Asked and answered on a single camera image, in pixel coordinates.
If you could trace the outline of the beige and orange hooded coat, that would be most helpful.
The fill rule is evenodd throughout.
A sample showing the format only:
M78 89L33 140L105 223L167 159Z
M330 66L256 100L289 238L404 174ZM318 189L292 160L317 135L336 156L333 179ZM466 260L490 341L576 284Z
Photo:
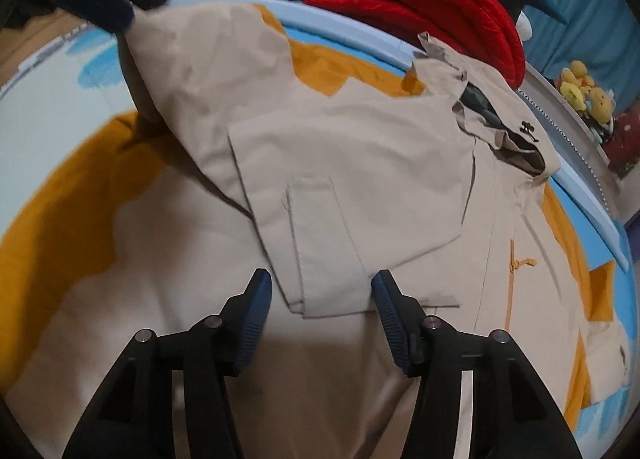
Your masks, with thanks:
M6 458L567 458L628 382L615 265L494 68L402 76L253 3L139 12L137 109L1 240Z

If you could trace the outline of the wooden headboard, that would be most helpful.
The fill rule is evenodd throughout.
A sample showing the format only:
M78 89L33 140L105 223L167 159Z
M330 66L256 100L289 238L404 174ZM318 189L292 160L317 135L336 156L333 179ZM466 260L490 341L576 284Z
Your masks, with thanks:
M85 22L64 11L32 19L22 30L1 31L1 84L6 84L21 63L45 45Z

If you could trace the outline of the blue patterned bed sheet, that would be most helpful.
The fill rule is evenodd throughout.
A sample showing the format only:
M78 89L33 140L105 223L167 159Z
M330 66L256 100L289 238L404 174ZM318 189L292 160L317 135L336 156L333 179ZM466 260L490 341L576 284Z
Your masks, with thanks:
M190 329L273 280L265 331L229 384L250 458L395 458L416 383L394 365L370 281L461 331L508 329L569 425L623 387L632 335L614 262L589 269L549 138L495 69L425 39L396 76L217 2L141 13L141 76L65 69L1 101L1 393L58 458L136 331Z

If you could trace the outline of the light blue foam strip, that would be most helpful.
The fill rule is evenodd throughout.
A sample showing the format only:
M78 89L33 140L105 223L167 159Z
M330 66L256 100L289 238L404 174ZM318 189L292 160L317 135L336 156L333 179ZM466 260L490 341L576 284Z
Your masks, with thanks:
M307 34L371 55L379 62L398 70L408 69L416 55L420 53L420 50L415 46L383 31L300 2L287 0L169 0L168 4L177 6L216 1L243 1L262 4L269 8L285 27L302 30ZM612 219L612 216L600 205L598 198L588 190L586 183L565 159L563 167L567 173L575 172L574 180L582 182L586 189L583 193L578 193L576 185L566 184L565 190L575 198L585 216L588 216L592 226L608 246L618 265L623 268L623 271L630 271L632 260L629 243L625 230L620 226L620 221Z

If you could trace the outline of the grey mattress cover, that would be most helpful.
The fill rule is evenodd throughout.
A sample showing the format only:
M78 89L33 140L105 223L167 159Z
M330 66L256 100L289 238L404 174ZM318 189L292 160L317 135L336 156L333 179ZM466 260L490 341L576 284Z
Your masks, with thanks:
M620 211L615 203L617 182L608 168L610 160L578 113L530 63L526 63L518 95L547 131L556 151L582 178L612 219L619 220Z

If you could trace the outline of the dark red cushion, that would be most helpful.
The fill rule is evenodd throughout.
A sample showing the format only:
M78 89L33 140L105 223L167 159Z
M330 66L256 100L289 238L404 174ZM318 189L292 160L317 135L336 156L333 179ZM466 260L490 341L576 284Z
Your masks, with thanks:
M604 145L610 164L618 172L639 160L639 112L627 110L616 117L612 138Z

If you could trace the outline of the yellow plush toys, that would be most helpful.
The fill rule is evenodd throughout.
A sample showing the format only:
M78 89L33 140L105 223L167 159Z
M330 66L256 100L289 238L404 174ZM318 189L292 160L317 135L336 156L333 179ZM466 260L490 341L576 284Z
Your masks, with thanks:
M572 60L561 70L556 87L582 118L591 118L601 126L612 120L615 107L613 92L597 86L581 60Z

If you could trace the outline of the white plush toy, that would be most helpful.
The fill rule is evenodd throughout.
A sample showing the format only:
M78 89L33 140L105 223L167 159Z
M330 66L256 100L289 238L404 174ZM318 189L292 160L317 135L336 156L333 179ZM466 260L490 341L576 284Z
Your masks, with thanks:
M528 41L531 37L533 37L533 27L530 24L530 21L524 12L518 14L518 19L515 23L516 31L518 32L518 36L521 39L521 42Z

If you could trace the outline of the blue curtain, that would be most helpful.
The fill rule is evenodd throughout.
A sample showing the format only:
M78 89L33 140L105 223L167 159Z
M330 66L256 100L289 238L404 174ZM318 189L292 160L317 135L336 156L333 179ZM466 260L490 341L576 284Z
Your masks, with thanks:
M625 0L551 0L564 25L536 8L525 14L533 37L526 60L554 80L572 60L586 64L603 89L611 89L623 112L639 96L639 23Z

